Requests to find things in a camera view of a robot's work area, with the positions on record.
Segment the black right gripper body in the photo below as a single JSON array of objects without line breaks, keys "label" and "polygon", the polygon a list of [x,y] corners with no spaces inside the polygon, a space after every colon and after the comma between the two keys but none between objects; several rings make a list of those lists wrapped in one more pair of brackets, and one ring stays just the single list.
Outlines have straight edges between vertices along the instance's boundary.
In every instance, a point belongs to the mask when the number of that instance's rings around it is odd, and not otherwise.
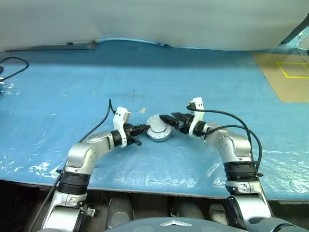
[{"label": "black right gripper body", "polygon": [[183,123],[182,125],[179,126],[179,131],[183,134],[188,134],[190,126],[194,119],[194,115],[190,113],[187,114],[178,113],[178,118],[179,121]]}]

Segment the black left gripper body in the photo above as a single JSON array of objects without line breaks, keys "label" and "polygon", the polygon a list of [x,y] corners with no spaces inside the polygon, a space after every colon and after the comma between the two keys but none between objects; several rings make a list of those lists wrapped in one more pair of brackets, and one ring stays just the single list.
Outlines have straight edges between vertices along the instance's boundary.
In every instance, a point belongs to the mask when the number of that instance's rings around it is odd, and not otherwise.
[{"label": "black left gripper body", "polygon": [[135,143],[135,138],[132,135],[132,132],[134,130],[134,126],[132,124],[125,123],[123,128],[124,128],[124,131],[125,131],[125,134],[126,134],[127,145],[134,144]]}]

